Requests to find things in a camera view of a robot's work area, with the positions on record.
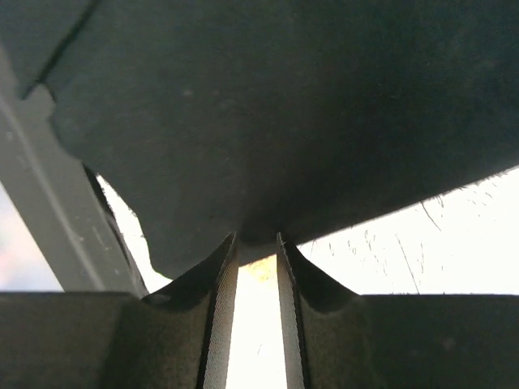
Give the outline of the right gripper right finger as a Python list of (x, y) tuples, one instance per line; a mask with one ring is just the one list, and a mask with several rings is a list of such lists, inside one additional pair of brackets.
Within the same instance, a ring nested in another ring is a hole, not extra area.
[(512, 295), (359, 295), (277, 237), (290, 388), (515, 388)]

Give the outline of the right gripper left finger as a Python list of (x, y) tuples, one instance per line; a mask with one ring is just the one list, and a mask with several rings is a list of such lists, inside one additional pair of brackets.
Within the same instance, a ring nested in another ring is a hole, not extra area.
[(143, 298), (3, 293), (4, 388), (223, 388), (237, 238)]

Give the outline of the black t shirt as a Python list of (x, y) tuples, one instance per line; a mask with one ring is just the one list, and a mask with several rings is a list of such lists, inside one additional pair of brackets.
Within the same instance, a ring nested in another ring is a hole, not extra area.
[(169, 278), (518, 162), (515, 1), (4, 1), (1, 42)]

